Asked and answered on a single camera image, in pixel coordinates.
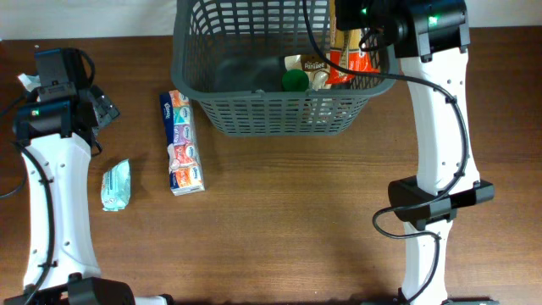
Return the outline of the red spaghetti package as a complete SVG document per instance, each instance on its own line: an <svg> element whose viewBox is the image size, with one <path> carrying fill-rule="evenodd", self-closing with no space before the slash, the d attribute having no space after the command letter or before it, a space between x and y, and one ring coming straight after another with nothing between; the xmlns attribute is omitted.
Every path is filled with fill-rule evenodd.
<svg viewBox="0 0 542 305"><path fill-rule="evenodd" d="M329 59L343 69L355 72L378 73L379 69L372 63L368 48L368 39L372 35L369 28L358 28L353 30L340 30L338 28L339 5L345 1L329 1L330 17L330 49Z"/></svg>

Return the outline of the beige snack bag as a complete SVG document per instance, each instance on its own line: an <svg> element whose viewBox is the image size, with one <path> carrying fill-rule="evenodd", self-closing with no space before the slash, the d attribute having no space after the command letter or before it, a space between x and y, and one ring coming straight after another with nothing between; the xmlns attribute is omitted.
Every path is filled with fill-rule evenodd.
<svg viewBox="0 0 542 305"><path fill-rule="evenodd" d="M310 86L307 90L330 89L327 81L330 76L329 66L318 55L291 55L284 58L285 72L290 69L301 69L309 77Z"/></svg>

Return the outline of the green lid jar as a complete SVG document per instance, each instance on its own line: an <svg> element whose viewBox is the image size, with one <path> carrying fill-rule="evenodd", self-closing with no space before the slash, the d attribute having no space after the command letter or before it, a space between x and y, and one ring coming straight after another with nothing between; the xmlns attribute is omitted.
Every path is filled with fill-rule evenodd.
<svg viewBox="0 0 542 305"><path fill-rule="evenodd" d="M310 80L303 70L290 69L283 74L281 85L285 92L305 92L310 86Z"/></svg>

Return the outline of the light green wet wipes pack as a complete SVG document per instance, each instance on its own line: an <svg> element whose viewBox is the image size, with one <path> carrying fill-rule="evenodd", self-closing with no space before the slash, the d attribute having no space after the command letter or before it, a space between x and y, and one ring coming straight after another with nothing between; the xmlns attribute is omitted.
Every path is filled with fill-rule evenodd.
<svg viewBox="0 0 542 305"><path fill-rule="evenodd" d="M102 177L102 209L108 212L124 210L130 202L131 178L130 161L125 159Z"/></svg>

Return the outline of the grey plastic shopping basket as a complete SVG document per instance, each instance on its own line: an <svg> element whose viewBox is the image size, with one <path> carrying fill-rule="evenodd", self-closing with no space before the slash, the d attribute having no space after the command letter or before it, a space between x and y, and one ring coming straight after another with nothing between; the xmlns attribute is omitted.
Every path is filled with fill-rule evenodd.
<svg viewBox="0 0 542 305"><path fill-rule="evenodd" d="M331 136L395 82L356 76L285 91L285 59L329 50L327 1L176 3L171 79L228 136Z"/></svg>

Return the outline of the Kleenex tissue multipack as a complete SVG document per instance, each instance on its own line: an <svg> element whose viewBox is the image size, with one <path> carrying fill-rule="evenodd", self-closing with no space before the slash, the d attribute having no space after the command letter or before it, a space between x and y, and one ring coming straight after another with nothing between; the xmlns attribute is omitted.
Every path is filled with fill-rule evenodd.
<svg viewBox="0 0 542 305"><path fill-rule="evenodd" d="M204 191L191 101L178 90L159 96L169 159L169 186L175 196Z"/></svg>

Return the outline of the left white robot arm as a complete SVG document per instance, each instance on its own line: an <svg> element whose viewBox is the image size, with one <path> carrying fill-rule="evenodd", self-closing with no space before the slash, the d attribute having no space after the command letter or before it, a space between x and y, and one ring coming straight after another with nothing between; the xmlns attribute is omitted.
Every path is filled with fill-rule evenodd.
<svg viewBox="0 0 542 305"><path fill-rule="evenodd" d="M14 146L30 190L30 254L23 292L7 304L133 304L106 280L91 241L87 178L99 126L96 68L76 48L34 55L40 85L14 117Z"/></svg>

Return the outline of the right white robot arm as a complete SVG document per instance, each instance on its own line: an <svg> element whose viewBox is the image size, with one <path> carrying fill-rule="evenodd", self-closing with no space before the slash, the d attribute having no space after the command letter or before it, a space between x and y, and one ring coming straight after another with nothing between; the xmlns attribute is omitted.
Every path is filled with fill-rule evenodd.
<svg viewBox="0 0 542 305"><path fill-rule="evenodd" d="M388 186L390 206L373 215L383 236L406 243L398 304L449 304L445 254L460 208L488 202L467 123L465 78L470 45L462 0L334 1L335 28L364 29L392 47L412 99L418 172Z"/></svg>

